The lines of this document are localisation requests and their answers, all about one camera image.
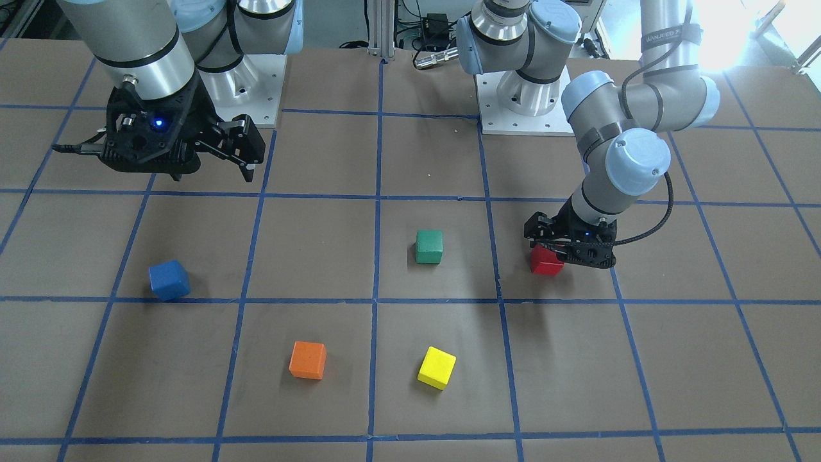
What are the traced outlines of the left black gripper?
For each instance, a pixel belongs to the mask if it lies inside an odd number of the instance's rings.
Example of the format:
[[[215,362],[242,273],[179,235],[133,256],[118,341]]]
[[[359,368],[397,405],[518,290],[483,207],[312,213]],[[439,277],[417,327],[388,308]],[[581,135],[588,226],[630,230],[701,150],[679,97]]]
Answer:
[[[570,201],[549,218],[537,211],[524,224],[524,238],[531,248],[542,246],[557,260],[573,265],[609,269],[616,265],[613,246],[618,234],[615,221],[587,223],[575,213]]]

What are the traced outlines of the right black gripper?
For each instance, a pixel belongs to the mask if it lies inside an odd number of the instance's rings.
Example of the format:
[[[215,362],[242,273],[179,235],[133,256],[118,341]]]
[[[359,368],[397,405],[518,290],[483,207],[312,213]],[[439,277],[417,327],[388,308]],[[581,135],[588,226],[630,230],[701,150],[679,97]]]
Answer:
[[[134,76],[124,76],[109,97],[102,163],[124,173],[165,173],[181,182],[199,169],[203,151],[236,164],[244,181],[253,181],[266,147],[249,114],[222,122],[199,73],[181,90],[154,100],[138,96],[138,84]]]

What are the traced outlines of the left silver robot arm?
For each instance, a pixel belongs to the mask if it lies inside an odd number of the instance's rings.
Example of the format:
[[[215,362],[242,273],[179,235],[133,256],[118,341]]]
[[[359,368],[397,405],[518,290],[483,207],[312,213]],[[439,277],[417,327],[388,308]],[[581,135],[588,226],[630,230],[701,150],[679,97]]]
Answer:
[[[720,105],[703,76],[703,30],[692,1],[642,1],[639,68],[617,85],[605,71],[587,71],[560,102],[588,172],[556,216],[534,213],[523,227],[531,248],[558,261],[599,269],[615,266],[618,218],[663,180],[671,153],[659,134],[698,128]],[[501,71],[501,95],[515,113],[548,113],[582,20],[563,1],[478,1],[455,26],[461,67],[470,75]]]

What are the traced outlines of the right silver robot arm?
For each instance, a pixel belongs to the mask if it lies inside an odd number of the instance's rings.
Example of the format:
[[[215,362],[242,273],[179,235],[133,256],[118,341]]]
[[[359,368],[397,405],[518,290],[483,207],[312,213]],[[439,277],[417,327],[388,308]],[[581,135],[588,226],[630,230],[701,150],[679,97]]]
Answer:
[[[264,163],[258,124],[278,114],[273,60],[304,45],[302,1],[61,1],[65,17],[114,83],[105,126],[54,144],[123,173],[180,181],[213,155],[244,181]]]

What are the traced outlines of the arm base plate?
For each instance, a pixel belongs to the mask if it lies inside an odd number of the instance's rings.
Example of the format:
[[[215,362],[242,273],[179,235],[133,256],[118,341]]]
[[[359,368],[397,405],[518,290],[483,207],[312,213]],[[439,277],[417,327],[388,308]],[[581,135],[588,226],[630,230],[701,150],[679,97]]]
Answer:
[[[258,128],[276,128],[287,61],[285,55],[246,55],[231,70],[199,75],[220,118],[246,114]]]
[[[475,75],[484,134],[573,135],[561,99],[570,81],[566,69],[546,85],[522,81],[515,71]]]

